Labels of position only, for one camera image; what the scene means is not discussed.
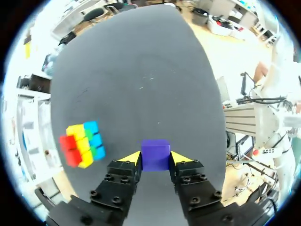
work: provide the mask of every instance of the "purple cube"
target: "purple cube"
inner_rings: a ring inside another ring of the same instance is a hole
[[[167,140],[144,140],[141,143],[142,169],[146,172],[169,170],[170,144]]]

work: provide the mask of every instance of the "green block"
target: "green block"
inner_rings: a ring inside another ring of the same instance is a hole
[[[91,152],[93,157],[97,155],[96,148],[93,146],[91,146]]]
[[[88,138],[88,140],[93,139],[93,133],[91,132],[91,130],[85,129],[85,134],[86,134],[86,137]]]

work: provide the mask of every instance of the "bolt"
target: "bolt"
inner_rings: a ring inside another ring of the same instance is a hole
[[[186,183],[188,183],[188,182],[191,181],[191,178],[190,178],[190,177],[184,177],[184,178],[183,178],[183,181],[186,182]]]
[[[92,224],[92,218],[89,216],[81,216],[80,221],[87,226]]]
[[[233,222],[234,218],[231,214],[227,214],[227,215],[223,216],[222,221],[224,221],[224,222]]]
[[[201,199],[197,196],[197,197],[193,197],[190,201],[190,205],[195,205],[201,202]]]
[[[215,191],[213,195],[217,198],[221,198],[222,193],[220,191]]]
[[[119,198],[118,196],[115,196],[114,198],[112,198],[112,203],[118,205],[118,204],[121,204],[122,202],[122,199]]]
[[[127,182],[129,182],[128,177],[127,176],[122,177],[121,178],[121,182],[124,183],[124,184],[126,184]]]
[[[113,179],[113,177],[112,177],[112,175],[111,174],[106,174],[105,176],[104,176],[104,179],[105,180],[112,180]]]
[[[90,195],[91,195],[92,197],[96,197],[96,196],[98,195],[98,193],[97,193],[97,191],[92,190],[92,191],[90,191]]]
[[[207,177],[206,177],[205,174],[201,174],[201,175],[199,176],[199,178],[201,178],[202,180],[206,180],[206,179],[207,179]]]

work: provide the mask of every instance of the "black table surface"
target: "black table surface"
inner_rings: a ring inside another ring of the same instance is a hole
[[[53,134],[64,170],[88,201],[113,159],[166,139],[205,166],[218,190],[225,177],[226,134],[220,93],[203,47],[171,6],[130,10],[73,39],[51,84]],[[59,137],[69,125],[97,121],[106,157],[86,169],[65,164]],[[169,172],[144,172],[124,225],[187,225]]]

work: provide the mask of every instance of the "yellow block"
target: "yellow block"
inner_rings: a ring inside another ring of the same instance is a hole
[[[88,151],[86,153],[84,153],[82,156],[82,162],[79,164],[79,167],[81,168],[87,168],[89,165],[91,165],[93,163],[93,156],[92,156],[92,152]]]
[[[30,58],[31,41],[25,44],[25,59]]]
[[[120,159],[118,161],[130,161],[130,162],[134,162],[135,165],[137,164],[137,161],[138,161],[138,158],[139,158],[139,154],[140,154],[140,151],[138,152],[135,152],[134,154],[131,154],[123,159]]]
[[[76,145],[81,155],[90,150],[89,139],[87,137],[76,141]]]
[[[182,161],[193,161],[189,158],[186,158],[176,152],[171,152],[171,155],[173,157],[174,163],[177,164],[178,162],[182,162]]]
[[[67,136],[72,136],[74,135],[75,140],[80,140],[86,136],[84,125],[73,125],[73,126],[68,126],[66,129],[66,134]]]

